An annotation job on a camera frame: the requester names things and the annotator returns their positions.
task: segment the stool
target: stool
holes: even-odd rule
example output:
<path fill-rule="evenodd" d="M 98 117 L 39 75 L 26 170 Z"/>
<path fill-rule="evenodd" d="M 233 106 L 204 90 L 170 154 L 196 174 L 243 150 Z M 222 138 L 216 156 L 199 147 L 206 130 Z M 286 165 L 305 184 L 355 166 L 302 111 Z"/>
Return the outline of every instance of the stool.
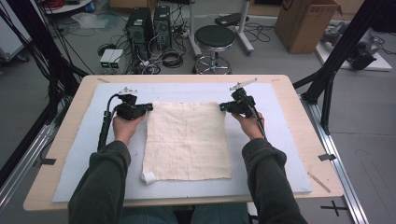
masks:
<path fill-rule="evenodd" d="M 192 72 L 200 75 L 210 71 L 214 74 L 231 74 L 230 64 L 219 57 L 219 51 L 229 49 L 233 45 L 233 31 L 224 26 L 208 25 L 199 28 L 194 37 L 197 46 L 201 49 L 208 49 L 210 56 L 199 58 Z"/>

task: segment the white paper sheet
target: white paper sheet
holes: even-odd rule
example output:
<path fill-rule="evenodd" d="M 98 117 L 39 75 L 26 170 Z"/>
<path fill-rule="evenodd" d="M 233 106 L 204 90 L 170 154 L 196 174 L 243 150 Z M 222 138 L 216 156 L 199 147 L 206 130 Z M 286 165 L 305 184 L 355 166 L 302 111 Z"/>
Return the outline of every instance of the white paper sheet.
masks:
<path fill-rule="evenodd" d="M 96 151 L 99 132 L 108 99 L 125 87 L 137 90 L 137 104 L 153 101 L 176 103 L 193 102 L 230 102 L 235 83 L 104 83 L 96 88 L 91 104 L 79 127 L 75 142 L 70 149 L 62 171 L 61 180 L 53 198 L 54 202 L 68 202 L 78 181 L 88 168 L 91 153 Z M 295 193 L 312 191 L 306 171 L 292 140 L 290 130 L 283 117 L 271 84 L 253 83 L 244 88 L 247 95 L 252 95 L 256 108 L 265 116 L 265 131 L 274 147 L 288 155 L 286 172 L 291 188 Z M 118 105 L 120 100 L 113 100 L 110 108 Z M 230 152 L 233 178 L 201 181 L 156 181 L 146 185 L 141 181 L 142 161 L 147 138 L 147 123 L 139 124 L 138 132 L 128 146 L 132 162 L 126 180 L 125 199 L 166 199 L 186 197 L 240 196 L 249 195 L 247 172 L 242 159 L 242 147 L 248 142 L 240 128 L 239 122 L 230 114 L 225 118 L 227 145 Z M 107 142 L 114 139 L 110 128 Z"/>

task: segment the desktop computer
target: desktop computer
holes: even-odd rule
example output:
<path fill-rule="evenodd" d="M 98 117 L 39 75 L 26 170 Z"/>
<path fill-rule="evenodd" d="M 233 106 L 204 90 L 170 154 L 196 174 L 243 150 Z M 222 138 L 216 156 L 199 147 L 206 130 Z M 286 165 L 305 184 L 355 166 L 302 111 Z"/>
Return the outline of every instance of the desktop computer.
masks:
<path fill-rule="evenodd" d="M 155 35 L 157 36 L 157 49 L 172 48 L 170 13 L 169 6 L 155 7 L 153 23 Z"/>
<path fill-rule="evenodd" d="M 148 60 L 154 49 L 154 29 L 148 7 L 134 7 L 125 25 L 132 53 Z"/>

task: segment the wooden board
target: wooden board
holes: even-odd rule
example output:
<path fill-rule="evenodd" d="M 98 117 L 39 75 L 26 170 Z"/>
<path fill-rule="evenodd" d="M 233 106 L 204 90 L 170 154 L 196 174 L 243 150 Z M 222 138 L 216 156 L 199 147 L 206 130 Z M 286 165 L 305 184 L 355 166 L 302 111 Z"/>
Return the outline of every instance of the wooden board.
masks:
<path fill-rule="evenodd" d="M 67 153 L 73 145 L 79 124 L 99 83 L 203 83 L 232 82 L 253 79 L 271 83 L 279 105 L 288 123 L 293 141 L 312 186 L 312 192 L 295 195 L 296 198 L 338 197 L 344 194 L 343 187 L 329 161 L 321 161 L 318 156 L 325 153 L 309 117 L 292 87 L 290 80 L 281 75 L 231 75 L 231 76 L 193 76 L 193 75 L 157 75 L 157 76 L 88 76 L 82 80 L 78 92 L 70 105 L 47 158 L 57 161 L 52 166 L 42 166 L 23 204 L 28 211 L 67 209 L 67 203 L 54 203 L 55 194 Z M 251 200 L 250 197 L 210 197 L 166 200 L 127 200 L 124 206 L 196 204 L 196 203 L 236 203 Z"/>

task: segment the human hand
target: human hand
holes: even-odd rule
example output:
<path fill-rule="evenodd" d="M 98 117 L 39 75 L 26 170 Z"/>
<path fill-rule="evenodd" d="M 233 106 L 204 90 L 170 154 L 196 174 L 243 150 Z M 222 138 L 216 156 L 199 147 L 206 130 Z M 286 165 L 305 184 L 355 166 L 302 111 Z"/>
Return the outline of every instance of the human hand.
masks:
<path fill-rule="evenodd" d="M 242 131 L 244 131 L 244 133 L 250 138 L 250 140 L 253 140 L 255 138 L 264 138 L 264 135 L 260 130 L 256 118 L 250 117 L 247 119 L 242 117 L 240 114 L 234 114 L 234 113 L 232 113 L 232 115 L 234 118 L 236 118 L 239 121 L 242 127 Z M 260 112 L 259 112 L 259 118 L 261 118 L 262 127 L 264 127 L 264 117 Z"/>
<path fill-rule="evenodd" d="M 146 118 L 146 115 L 139 117 L 138 119 L 128 120 L 123 119 L 120 116 L 116 116 L 113 119 L 113 131 L 115 140 L 121 141 L 125 146 L 129 145 L 129 142 L 136 132 L 137 125 Z"/>

